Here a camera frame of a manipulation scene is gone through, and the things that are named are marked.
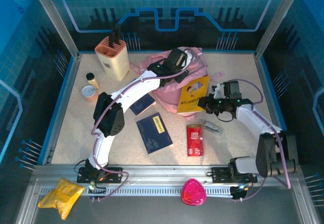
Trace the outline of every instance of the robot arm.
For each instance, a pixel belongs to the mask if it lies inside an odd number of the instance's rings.
[[[231,159],[230,164],[234,165],[234,171],[258,173],[263,177],[283,174],[285,167],[288,172],[295,172],[298,165],[295,137],[267,120],[253,107],[249,99],[242,99],[237,81],[224,83],[224,95],[225,98],[216,99],[213,94],[209,94],[200,98],[198,106],[216,116],[223,112],[231,113],[233,118],[242,122],[259,140],[256,157]],[[280,148],[277,136],[283,146],[284,155],[276,151],[276,146]]]
[[[96,176],[98,171],[108,164],[112,141],[125,125],[124,113],[126,110],[141,97],[164,86],[172,79],[180,83],[188,74],[187,67],[191,61],[193,61],[191,53],[186,50],[174,49],[163,64],[160,64],[161,61],[151,64],[139,78],[129,85],[111,95],[106,93],[99,95],[94,113],[95,125],[98,124],[94,131],[98,138],[93,150],[95,155],[92,153],[86,160],[86,168],[93,176]],[[112,106],[103,115],[110,104]]]

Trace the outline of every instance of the blue notebook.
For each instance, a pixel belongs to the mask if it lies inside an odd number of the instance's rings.
[[[160,113],[153,114],[136,123],[148,154],[173,144]]]
[[[138,116],[155,103],[156,101],[154,100],[154,98],[152,98],[150,94],[146,94],[139,100],[137,100],[135,103],[133,103],[130,109],[136,116]]]

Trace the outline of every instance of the book cover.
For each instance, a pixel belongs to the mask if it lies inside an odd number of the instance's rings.
[[[135,103],[133,103],[130,109],[136,116],[138,116],[154,104],[156,104],[154,98],[152,98],[150,94],[146,94],[139,100],[137,100]]]
[[[203,111],[198,106],[198,100],[205,97],[208,91],[209,76],[203,76],[196,80],[192,80],[182,88],[179,104],[178,114],[195,113]]]
[[[173,144],[160,113],[136,122],[147,153],[153,153]]]

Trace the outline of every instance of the workbench surface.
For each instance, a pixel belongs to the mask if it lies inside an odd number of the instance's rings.
[[[138,65],[148,54],[129,54],[131,63]],[[261,87],[260,77],[256,68],[253,54],[224,54],[204,53],[208,63],[208,73],[212,75],[224,72],[225,75],[211,84],[224,82],[230,79],[247,79],[258,87]],[[108,94],[129,84],[138,75],[129,71],[122,81],[109,78],[95,54],[83,54],[79,69],[73,85],[71,96],[63,124],[58,137],[57,145],[53,155],[52,163],[73,164],[89,157],[93,149],[94,136],[90,134],[94,125],[93,113],[96,103],[87,102],[81,95],[81,90],[88,85],[86,74],[95,74],[100,84],[98,93]],[[256,89],[244,82],[239,83],[243,98],[249,98],[252,102],[260,100]],[[270,118],[267,103],[256,106],[256,108],[268,119]],[[138,131],[136,121],[143,119],[156,112],[166,125],[173,141],[173,145],[157,152],[147,154],[141,135]],[[222,119],[231,119],[229,113],[219,116]],[[204,130],[204,150],[201,157],[187,156],[186,125],[199,123],[205,119],[215,123],[224,129],[223,134],[218,136],[210,131]],[[227,164],[232,157],[255,156],[258,140],[249,130],[237,120],[225,123],[219,121],[215,115],[198,113],[193,120],[166,111],[158,102],[150,107],[140,116],[135,116],[131,110],[125,113],[125,127],[115,137],[109,154],[109,164],[141,164],[141,165],[210,165]]]

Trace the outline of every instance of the yellow plastic bag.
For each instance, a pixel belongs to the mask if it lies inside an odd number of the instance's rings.
[[[63,220],[67,218],[70,210],[85,187],[71,183],[60,178],[56,189],[50,191],[38,204],[39,208],[56,208]]]

